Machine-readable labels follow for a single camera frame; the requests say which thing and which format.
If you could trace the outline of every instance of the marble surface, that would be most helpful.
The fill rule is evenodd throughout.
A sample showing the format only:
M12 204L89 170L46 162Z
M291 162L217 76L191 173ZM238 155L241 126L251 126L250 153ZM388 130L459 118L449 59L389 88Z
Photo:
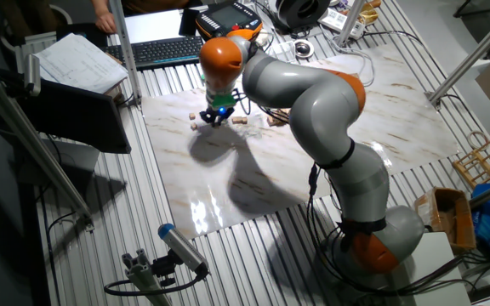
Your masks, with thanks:
M383 46L365 52L373 58L376 78L367 88L366 106L350 136L372 146L390 174L457 153L452 134L396 49ZM356 73L362 59L339 55L308 65ZM369 79L368 74L369 68L361 79ZM288 126L269 127L256 105L251 105L247 125L227 122L213 129L198 115L206 107L203 89L144 97L142 104L174 222L185 237L205 235L309 198L313 161ZM189 120L189 113L196 113L196 120ZM245 116L239 105L233 116ZM191 130L193 122L199 127L196 131ZM316 197L328 195L326 179L320 177L318 184Z
M205 91L143 98L143 114L175 226L187 238L273 213L309 198L313 160L289 126L269 127L251 105L248 124L212 128L198 113ZM196 113L194 121L189 113ZM238 105L235 115L245 116ZM191 123L198 125L191 130ZM329 195L319 179L316 196Z
M362 50L373 60L375 79L366 88L366 105L348 134L374 148L390 174L437 161L459 152L457 141L424 95L423 89L393 45ZM306 65L359 73L362 58L338 55ZM369 61L360 78L372 77Z

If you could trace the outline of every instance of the paper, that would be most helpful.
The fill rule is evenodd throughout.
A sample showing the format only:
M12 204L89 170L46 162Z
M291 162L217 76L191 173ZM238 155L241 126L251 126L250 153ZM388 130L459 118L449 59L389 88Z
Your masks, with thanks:
M179 37L179 10L142 14L126 18L130 43L144 43Z
M128 76L118 64L86 38L70 34L35 54L47 81L104 94Z

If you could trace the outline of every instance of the small wooden piece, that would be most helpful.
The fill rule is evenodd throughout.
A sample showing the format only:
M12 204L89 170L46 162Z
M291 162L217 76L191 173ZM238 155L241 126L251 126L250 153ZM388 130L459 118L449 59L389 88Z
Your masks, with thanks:
M275 119L272 116L268 116L268 125L270 127L273 127L273 126L277 125Z

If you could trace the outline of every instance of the desk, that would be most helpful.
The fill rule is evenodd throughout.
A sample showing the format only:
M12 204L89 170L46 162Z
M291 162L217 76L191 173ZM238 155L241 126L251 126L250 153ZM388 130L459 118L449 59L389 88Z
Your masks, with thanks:
M384 2L379 9L379 20L372 28L372 31L404 30L417 35L396 0ZM290 37L276 36L274 43L290 40ZM311 31L308 40L316 49L311 61L335 55L318 29ZM17 58L22 59L25 54L38 52L54 42L55 36L50 36L50 33L28 37L26 45L17 52ZM407 38L388 35L365 37L352 47L372 48L395 42L402 44L398 47L399 52L422 89L435 89L446 73L439 71L436 62L424 49ZM151 96L197 88L201 84L201 74L199 65L138 73L143 94ZM125 93L130 95L127 82L124 87ZM135 106L121 108L120 112L132 152L130 155L100 155L95 168L98 178L88 191L96 230L90 234L80 226L74 230L72 223L64 222L54 226L51 232L52 242L57 245L54 253L62 305L148 305L142 297L107 296L103 285L125 279L120 259L122 254L133 253L143 247L153 259L167 252L156 232L160 224L173 222L173 218L142 114ZM464 151L470 150L466 135L472 130L483 130L476 116L465 104L447 98L442 103L440 116ZM451 166L459 156L462 154L391 176L389 206L412 205L417 197L433 186L471 192ZM105 178L124 181L125 188L117 188ZM48 193L47 202L54 204L54 208L48 211L49 223L69 212L64 202L54 200L53 192ZM324 216L322 231L327 234L333 222L339 220L337 210L329 198L316 201L316 207ZM322 279L312 268L314 251L305 227L304 206L290 207L200 236L192 242L209 261L212 275L207 282L170 294L174 305L342 304L334 292L322 288ZM45 263L49 267L48 257ZM53 305L56 305L50 269L47 273ZM177 270L179 284L190 281L191 277L186 268Z

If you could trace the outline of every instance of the keyboard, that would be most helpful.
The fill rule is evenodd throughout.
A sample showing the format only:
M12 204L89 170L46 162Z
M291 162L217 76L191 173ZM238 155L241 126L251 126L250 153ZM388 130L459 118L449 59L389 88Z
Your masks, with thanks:
M141 71L198 63L202 45L201 37L177 37L153 42L133 43L132 51L135 66L137 70ZM101 50L124 62L123 51L120 46L103 47Z

